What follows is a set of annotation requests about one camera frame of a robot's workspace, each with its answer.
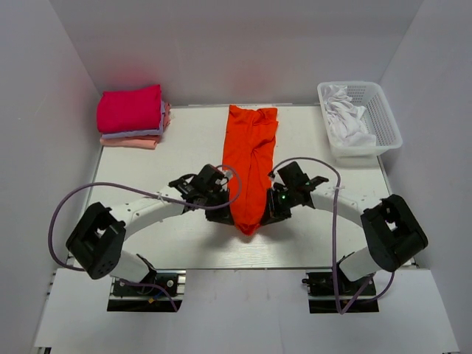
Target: pink folded shirt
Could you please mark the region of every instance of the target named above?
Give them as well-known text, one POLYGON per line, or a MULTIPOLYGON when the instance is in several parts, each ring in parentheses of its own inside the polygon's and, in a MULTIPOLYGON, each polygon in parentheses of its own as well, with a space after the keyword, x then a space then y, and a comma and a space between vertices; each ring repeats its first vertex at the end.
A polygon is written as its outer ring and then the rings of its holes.
POLYGON ((144 136, 144 135, 162 135, 164 133, 165 127, 168 124, 168 122, 166 122, 166 114, 168 115, 170 113, 169 103, 164 103, 164 101, 161 101, 161 113, 162 113, 163 119, 161 119, 159 129, 147 129, 147 130, 141 130, 141 131, 120 131, 119 133, 103 133, 102 138, 114 139, 114 138, 131 138, 133 136, 144 136))
POLYGON ((97 106, 100 133, 159 129, 161 86, 135 91, 106 91, 97 106))

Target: white laundry basket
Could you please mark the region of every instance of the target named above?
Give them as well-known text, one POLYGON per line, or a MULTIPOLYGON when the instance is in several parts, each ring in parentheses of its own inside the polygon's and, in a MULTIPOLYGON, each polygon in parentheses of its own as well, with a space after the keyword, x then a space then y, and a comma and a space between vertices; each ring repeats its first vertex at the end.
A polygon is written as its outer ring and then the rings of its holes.
POLYGON ((385 98, 382 88, 377 83, 367 81, 334 81, 331 83, 320 83, 318 85, 318 97, 321 103, 324 126, 326 127, 327 137, 330 140, 331 152, 335 157, 348 156, 378 156, 382 153, 399 148, 403 140, 400 131, 393 117, 392 110, 385 98), (361 121, 366 125, 370 134, 377 137, 377 145, 374 147, 362 146, 343 146, 339 145, 332 137, 330 125, 327 120, 325 104, 323 103, 323 94, 325 88, 329 85, 347 86, 347 95, 351 96, 353 105, 363 105, 366 112, 361 121))

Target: orange garment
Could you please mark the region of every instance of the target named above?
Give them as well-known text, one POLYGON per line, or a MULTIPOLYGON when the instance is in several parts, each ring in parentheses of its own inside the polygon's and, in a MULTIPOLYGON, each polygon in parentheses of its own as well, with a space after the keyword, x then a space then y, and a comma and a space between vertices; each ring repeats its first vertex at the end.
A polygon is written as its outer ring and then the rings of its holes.
MULTIPOLYGON (((252 235, 260 226, 266 207, 277 125, 277 108, 254 111, 229 106, 223 163, 233 167, 243 182, 241 194, 230 209, 236 227, 246 235, 252 235)), ((235 197, 237 188, 237 179, 232 178, 230 199, 235 197)))

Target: white towel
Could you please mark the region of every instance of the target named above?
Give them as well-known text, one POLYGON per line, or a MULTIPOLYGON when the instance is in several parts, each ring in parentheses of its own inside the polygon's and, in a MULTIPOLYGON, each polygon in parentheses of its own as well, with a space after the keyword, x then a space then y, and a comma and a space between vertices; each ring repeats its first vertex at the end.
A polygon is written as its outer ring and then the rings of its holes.
POLYGON ((330 123, 331 135, 342 146, 375 146, 377 138, 369 134, 361 121, 366 111, 355 106, 347 96, 347 86, 329 85, 324 90, 323 103, 330 123))

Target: white tabletop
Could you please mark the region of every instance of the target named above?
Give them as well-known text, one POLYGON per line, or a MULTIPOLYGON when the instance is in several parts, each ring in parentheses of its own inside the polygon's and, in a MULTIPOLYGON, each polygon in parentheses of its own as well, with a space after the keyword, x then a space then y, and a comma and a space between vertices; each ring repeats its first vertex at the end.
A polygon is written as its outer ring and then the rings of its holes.
MULTIPOLYGON (((459 351, 429 270, 399 269, 379 313, 310 314, 303 270, 190 270, 178 313, 108 312, 111 279, 59 269, 35 346, 52 354, 459 351)), ((389 274, 374 278, 380 290, 389 274)))
MULTIPOLYGON (((274 163, 294 156, 335 163, 319 107, 278 109, 274 163)), ((186 173, 197 173, 207 163, 220 164, 227 117, 227 106, 173 108, 170 127, 154 151, 104 147, 96 181, 156 191, 186 173)), ((326 167, 314 162, 299 164, 311 178, 325 176, 335 183, 334 174, 326 167)), ((339 172, 341 184, 350 192, 388 196, 378 164, 371 168, 339 167, 339 172)), ((112 207, 136 198, 139 196, 122 190, 96 187, 90 202, 100 201, 112 207)), ((365 245, 362 229, 340 219, 338 256, 365 245)), ((160 269, 328 267, 331 214, 298 206, 292 209, 291 219, 263 226, 248 237, 233 226, 208 222, 204 212, 198 210, 140 231, 126 241, 124 249, 142 254, 160 269)))

